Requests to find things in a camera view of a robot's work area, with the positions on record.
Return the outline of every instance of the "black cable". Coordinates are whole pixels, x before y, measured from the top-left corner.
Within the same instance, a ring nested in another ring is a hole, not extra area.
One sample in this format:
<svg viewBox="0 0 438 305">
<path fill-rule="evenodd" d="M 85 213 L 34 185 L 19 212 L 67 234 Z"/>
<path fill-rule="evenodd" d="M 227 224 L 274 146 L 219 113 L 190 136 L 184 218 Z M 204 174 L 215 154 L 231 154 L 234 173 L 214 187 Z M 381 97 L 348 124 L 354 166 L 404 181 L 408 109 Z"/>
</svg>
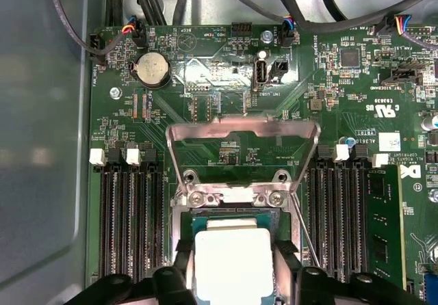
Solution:
<svg viewBox="0 0 438 305">
<path fill-rule="evenodd" d="M 407 33 L 406 31 L 401 35 L 404 39 L 408 40 L 409 42 L 412 42 L 420 47 L 424 47 L 428 50 L 438 50 L 438 44 L 431 44 L 423 42 L 422 40 L 419 40 L 418 38 L 415 38 L 411 34 Z"/>
<path fill-rule="evenodd" d="M 421 1 L 423 0 L 403 0 L 386 9 L 336 23 L 312 23 L 310 21 L 306 21 L 300 8 L 298 7 L 296 0 L 282 0 L 286 10 L 290 13 L 298 26 L 305 31 L 310 31 L 315 34 L 333 33 L 361 25 L 379 23 L 388 14 L 405 11 Z"/>
<path fill-rule="evenodd" d="M 173 12 L 172 25 L 182 25 L 185 13 L 185 5 L 187 0 L 177 0 L 175 11 Z"/>
<path fill-rule="evenodd" d="M 337 7 L 335 0 L 322 0 L 326 9 L 330 13 L 330 15 L 335 19 L 335 21 L 344 21 L 347 18 L 341 12 L 341 10 Z"/>
<path fill-rule="evenodd" d="M 140 3 L 140 6 L 142 7 L 144 17 L 146 19 L 146 22 L 150 26 L 156 26 L 157 25 L 157 19 L 155 18 L 151 5 L 149 4 L 148 0 L 138 0 L 138 3 Z"/>
<path fill-rule="evenodd" d="M 105 0 L 105 26 L 112 26 L 112 0 Z"/>
<path fill-rule="evenodd" d="M 158 0 L 149 0 L 149 3 L 151 4 L 152 11 L 155 14 L 155 18 L 157 19 L 158 25 L 162 25 L 162 26 L 167 25 L 166 19 L 164 18 L 163 11 L 159 6 Z"/>
<path fill-rule="evenodd" d="M 123 0 L 112 0 L 112 15 L 114 26 L 121 26 L 123 24 L 122 1 Z"/>
<path fill-rule="evenodd" d="M 84 48 L 86 51 L 93 53 L 95 55 L 107 55 L 109 52 L 114 50 L 117 46 L 117 44 L 125 38 L 125 35 L 122 33 L 119 33 L 112 42 L 108 44 L 104 49 L 98 50 L 94 47 L 91 47 L 90 45 L 86 44 L 75 32 L 73 27 L 71 27 L 70 21 L 68 21 L 67 15 L 64 11 L 64 8 L 62 7 L 61 0 L 52 0 L 53 4 L 56 9 L 56 13 L 61 19 L 62 24 L 64 25 L 67 33 L 70 35 L 70 37 L 82 48 Z"/>
<path fill-rule="evenodd" d="M 266 11 L 265 9 L 261 8 L 260 6 L 258 6 L 256 3 L 254 3 L 251 0 L 239 0 L 241 3 L 245 4 L 246 6 L 248 6 L 249 8 L 253 9 L 254 11 L 256 11 L 258 14 L 271 19 L 273 21 L 276 21 L 278 23 L 282 23 L 284 18 L 282 16 L 277 16 L 276 14 L 273 14 L 271 12 Z"/>
</svg>

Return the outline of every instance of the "ram slot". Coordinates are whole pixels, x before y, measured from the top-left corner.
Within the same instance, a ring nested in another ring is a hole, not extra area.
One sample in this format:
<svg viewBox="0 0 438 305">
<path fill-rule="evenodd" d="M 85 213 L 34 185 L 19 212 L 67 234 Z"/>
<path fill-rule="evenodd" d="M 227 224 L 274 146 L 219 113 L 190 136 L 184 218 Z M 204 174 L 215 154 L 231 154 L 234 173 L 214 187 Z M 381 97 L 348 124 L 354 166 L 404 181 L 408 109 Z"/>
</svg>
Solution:
<svg viewBox="0 0 438 305">
<path fill-rule="evenodd" d="M 112 174 L 112 187 L 111 187 L 111 196 L 109 201 L 109 226 L 110 226 L 110 236 L 109 236 L 109 244 L 110 244 L 110 271 L 109 274 L 115 274 L 117 272 L 117 248 L 116 248 L 116 199 L 118 193 L 119 186 L 119 173 L 114 172 Z"/>
<path fill-rule="evenodd" d="M 128 273 L 129 197 L 128 173 L 118 173 L 116 197 L 116 273 Z"/>
<path fill-rule="evenodd" d="M 150 205 L 150 226 L 148 230 L 152 231 L 149 239 L 149 258 L 151 260 L 151 269 L 162 266 L 163 263 L 163 184 L 162 173 L 152 172 L 150 174 L 150 184 L 148 188 L 148 199 Z"/>
<path fill-rule="evenodd" d="M 350 268 L 351 273 L 359 273 L 361 271 L 361 236 L 360 236 L 360 223 L 359 217 L 361 217 L 359 199 L 360 199 L 360 187 L 359 187 L 359 170 L 353 169 L 350 174 Z"/>
<path fill-rule="evenodd" d="M 307 183 L 307 221 L 309 226 L 310 240 L 315 248 L 317 256 L 320 256 L 320 240 L 318 234 L 318 181 L 317 170 L 311 168 L 308 171 L 308 183 Z"/>
<path fill-rule="evenodd" d="M 99 278 L 111 272 L 111 201 L 112 173 L 101 173 L 101 199 L 99 213 Z"/>
<path fill-rule="evenodd" d="M 146 262 L 146 177 L 142 172 L 131 173 L 131 236 L 132 277 L 139 282 L 145 277 Z"/>
<path fill-rule="evenodd" d="M 326 203 L 326 249 L 327 249 L 327 274 L 335 276 L 335 208 L 333 195 L 333 169 L 326 169 L 325 172 L 325 203 Z"/>
<path fill-rule="evenodd" d="M 326 179 L 324 177 L 325 170 L 318 170 L 318 180 L 317 180 L 317 188 L 318 188 L 318 224 L 319 224 L 319 235 L 318 239 L 320 241 L 320 254 L 319 259 L 321 265 L 326 266 L 327 262 L 327 244 L 326 241 L 326 218 L 327 218 L 327 210 L 326 210 Z"/>
<path fill-rule="evenodd" d="M 368 178 L 364 169 L 359 169 L 359 238 L 360 238 L 360 259 L 361 271 L 368 271 L 368 243 L 367 243 L 367 206 L 366 197 L 368 194 Z"/>
<path fill-rule="evenodd" d="M 352 199 L 356 196 L 354 193 L 354 189 L 351 187 L 351 176 L 354 173 L 346 169 L 344 170 L 344 175 L 342 178 L 342 187 L 344 189 L 344 203 L 343 203 L 343 220 L 344 220 L 344 277 L 348 281 L 351 273 L 352 273 L 352 247 L 354 242 L 352 241 L 352 233 L 351 231 L 354 229 L 352 226 L 355 224 L 355 221 L 352 220 L 352 210 L 351 210 L 351 202 Z"/>
<path fill-rule="evenodd" d="M 333 212 L 334 216 L 334 227 L 335 230 L 333 231 L 333 234 L 335 235 L 335 277 L 339 281 L 344 282 L 345 276 L 344 276 L 344 217 L 343 217 L 343 197 L 344 197 L 344 188 L 343 188 L 343 174 L 344 171 L 336 168 L 334 171 L 334 178 L 335 180 L 335 194 L 333 199 Z"/>
</svg>

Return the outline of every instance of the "internal usb port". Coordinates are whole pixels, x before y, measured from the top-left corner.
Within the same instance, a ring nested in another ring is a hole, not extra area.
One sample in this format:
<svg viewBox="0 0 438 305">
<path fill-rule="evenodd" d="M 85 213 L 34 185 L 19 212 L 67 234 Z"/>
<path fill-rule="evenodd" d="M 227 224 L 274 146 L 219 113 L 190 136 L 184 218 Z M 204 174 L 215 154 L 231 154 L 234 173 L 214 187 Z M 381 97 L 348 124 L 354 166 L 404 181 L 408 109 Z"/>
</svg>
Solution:
<svg viewBox="0 0 438 305">
<path fill-rule="evenodd" d="M 257 60 L 254 63 L 254 78 L 255 83 L 264 84 L 268 81 L 268 66 L 266 65 L 266 61 Z"/>
</svg>

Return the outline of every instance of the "barcode sticker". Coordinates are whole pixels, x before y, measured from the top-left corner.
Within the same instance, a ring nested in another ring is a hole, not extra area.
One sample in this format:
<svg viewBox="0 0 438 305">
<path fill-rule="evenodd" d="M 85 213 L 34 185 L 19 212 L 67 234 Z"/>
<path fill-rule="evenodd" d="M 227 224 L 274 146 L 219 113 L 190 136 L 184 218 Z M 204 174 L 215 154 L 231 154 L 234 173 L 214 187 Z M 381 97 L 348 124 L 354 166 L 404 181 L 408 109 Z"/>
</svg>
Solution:
<svg viewBox="0 0 438 305">
<path fill-rule="evenodd" d="M 379 133 L 378 134 L 379 151 L 401 151 L 400 133 Z"/>
</svg>

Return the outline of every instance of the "metal retention arm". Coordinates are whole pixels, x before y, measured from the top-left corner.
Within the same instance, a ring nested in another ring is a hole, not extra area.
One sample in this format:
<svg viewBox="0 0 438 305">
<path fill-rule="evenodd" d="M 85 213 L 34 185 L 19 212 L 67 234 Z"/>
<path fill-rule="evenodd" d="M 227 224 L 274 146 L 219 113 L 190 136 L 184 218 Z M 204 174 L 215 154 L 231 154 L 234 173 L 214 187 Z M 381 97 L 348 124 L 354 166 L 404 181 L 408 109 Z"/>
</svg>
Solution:
<svg viewBox="0 0 438 305">
<path fill-rule="evenodd" d="M 316 122 L 301 120 L 275 120 L 269 117 L 230 117 L 216 118 L 209 124 L 175 124 L 166 129 L 167 145 L 175 167 L 179 188 L 184 195 L 188 194 L 183 175 L 179 168 L 175 142 L 186 139 L 211 139 L 228 136 L 231 132 L 252 131 L 258 137 L 298 136 L 310 140 L 308 147 L 296 170 L 290 193 L 294 193 L 300 184 L 310 158 L 318 145 L 321 128 Z"/>
</svg>

